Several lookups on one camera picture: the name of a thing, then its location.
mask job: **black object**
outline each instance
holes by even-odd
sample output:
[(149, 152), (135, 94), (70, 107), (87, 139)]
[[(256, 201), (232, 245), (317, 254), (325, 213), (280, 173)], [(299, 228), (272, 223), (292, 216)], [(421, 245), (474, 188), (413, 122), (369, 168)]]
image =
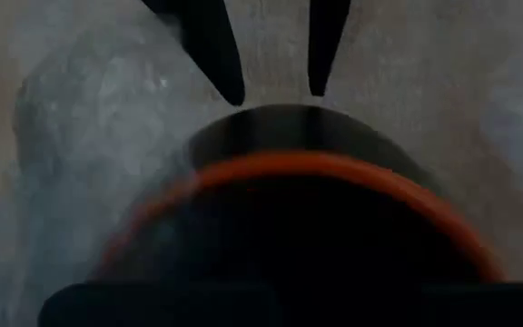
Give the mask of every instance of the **black object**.
[(279, 326), (280, 321), (275, 297), (264, 285), (88, 283), (47, 300), (38, 325), (265, 327)]
[(312, 95), (323, 96), (338, 49), (350, 0), (311, 0), (308, 78)]
[[(523, 326), (523, 284), (365, 287), (340, 303), (345, 325), (412, 323), (422, 326)], [(287, 326), (286, 302), (262, 284), (196, 283), (190, 285), (81, 284), (68, 287), (44, 305), (38, 325), (63, 326)], [(314, 312), (302, 314), (311, 318)]]
[(156, 14), (175, 17), (183, 47), (232, 105), (245, 98), (242, 64), (223, 0), (143, 0)]

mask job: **orange rim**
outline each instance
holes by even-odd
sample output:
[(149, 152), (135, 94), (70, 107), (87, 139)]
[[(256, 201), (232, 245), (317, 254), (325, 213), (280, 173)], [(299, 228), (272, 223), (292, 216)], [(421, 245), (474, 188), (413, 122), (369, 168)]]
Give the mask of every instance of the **orange rim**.
[(188, 183), (181, 183), (155, 202), (149, 203), (137, 214), (124, 234), (113, 239), (103, 259), (103, 267), (113, 260), (118, 250), (128, 243), (140, 229), (159, 217), (174, 204), (200, 190), (228, 182), (266, 175), (313, 174), (339, 178), (371, 190), (388, 194), (406, 203), (412, 210), (429, 219), (446, 234), (478, 268), (486, 282), (504, 279), (489, 250), (469, 227), (464, 224), (449, 204), (435, 194), (390, 169), (339, 154), (314, 151), (283, 151), (247, 154), (203, 168)]

